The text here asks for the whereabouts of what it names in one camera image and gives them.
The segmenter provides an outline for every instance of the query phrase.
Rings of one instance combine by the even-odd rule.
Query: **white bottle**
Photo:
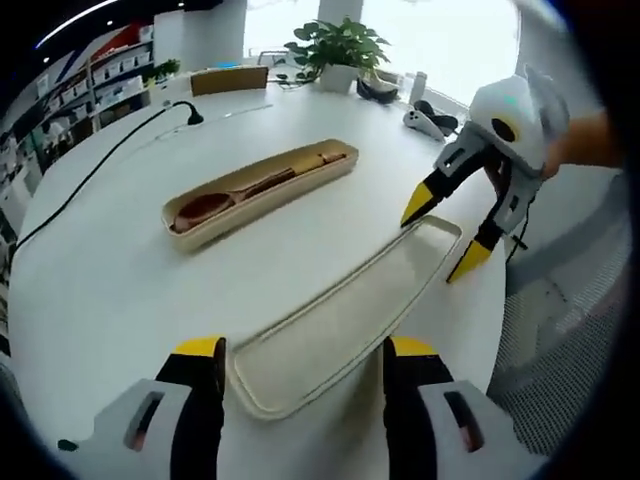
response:
[[[418,100],[422,100],[426,86],[427,74],[424,72],[416,73],[416,79],[411,88],[411,95],[409,95],[409,105],[413,106]]]

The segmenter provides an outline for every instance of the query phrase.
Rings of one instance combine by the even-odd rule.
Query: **white plant pot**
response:
[[[320,75],[320,86],[327,92],[346,95],[358,78],[358,69],[347,65],[327,65]]]

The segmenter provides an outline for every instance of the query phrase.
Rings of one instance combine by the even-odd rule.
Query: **white table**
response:
[[[138,379],[154,378],[182,341],[214,333],[230,342],[247,338],[362,264],[398,234],[411,192],[441,149],[404,127],[397,107],[307,88],[195,103],[203,125],[167,134],[188,116],[176,108],[140,131],[15,259],[9,318],[16,375],[49,445],[89,437],[94,415]],[[110,125],[58,161],[29,206],[22,236],[153,111]],[[350,175],[197,255],[171,248],[160,222],[169,198],[329,137],[360,149]],[[478,173],[438,207],[464,230],[457,255],[494,202]],[[457,379],[483,390],[502,326],[504,262],[500,244],[485,266],[453,286],[443,272],[398,331],[434,345]],[[367,364],[294,416],[261,423],[227,389],[220,478],[386,479],[381,396],[378,372]]]

